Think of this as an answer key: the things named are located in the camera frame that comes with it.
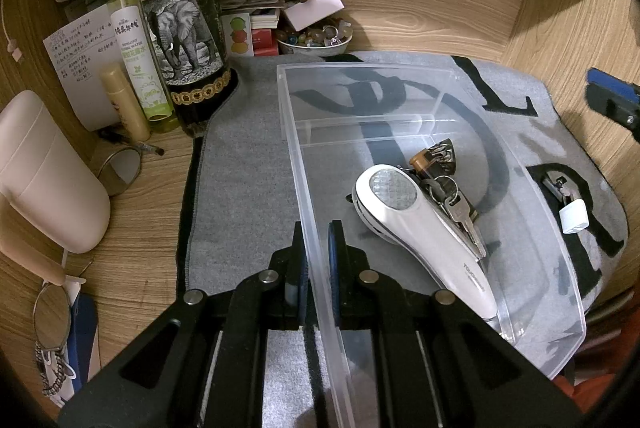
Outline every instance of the blue and black clamp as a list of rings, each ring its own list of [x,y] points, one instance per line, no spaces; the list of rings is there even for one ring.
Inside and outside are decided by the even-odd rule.
[[[587,83],[590,109],[619,123],[640,142],[640,87],[594,67],[587,71]]]

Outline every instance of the mirror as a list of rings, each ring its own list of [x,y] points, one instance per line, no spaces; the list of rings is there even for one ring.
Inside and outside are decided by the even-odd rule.
[[[132,147],[121,148],[102,163],[98,181],[105,187],[109,197],[121,194],[138,177],[140,164],[139,151]]]
[[[71,328],[71,309],[65,290],[47,283],[33,306],[33,329],[44,350],[59,350],[66,344]]]

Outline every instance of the card with colored circles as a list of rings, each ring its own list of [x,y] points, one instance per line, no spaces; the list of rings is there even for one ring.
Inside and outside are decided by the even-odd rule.
[[[222,15],[220,19],[229,56],[253,56],[254,44],[251,39],[249,14]]]

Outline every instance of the device handle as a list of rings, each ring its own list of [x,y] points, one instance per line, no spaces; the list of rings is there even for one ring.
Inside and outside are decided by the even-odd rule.
[[[55,285],[65,283],[65,270],[60,264],[29,245],[7,227],[11,207],[9,199],[0,192],[0,251],[16,264],[20,264],[27,271],[31,271],[43,280]]]

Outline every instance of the metal screw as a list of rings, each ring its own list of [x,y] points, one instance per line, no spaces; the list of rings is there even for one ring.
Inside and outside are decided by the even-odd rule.
[[[182,299],[189,305],[196,305],[196,303],[200,302],[203,298],[203,292],[198,289],[190,289],[182,296]]]
[[[362,283],[376,283],[380,279],[380,275],[373,269],[365,269],[358,275]]]
[[[456,295],[448,289],[440,289],[439,291],[436,291],[435,297],[436,301],[442,305],[451,305],[456,301]]]
[[[278,272],[274,271],[273,269],[265,269],[264,271],[260,272],[260,275],[258,275],[258,279],[262,283],[273,283],[278,279],[278,277]]]

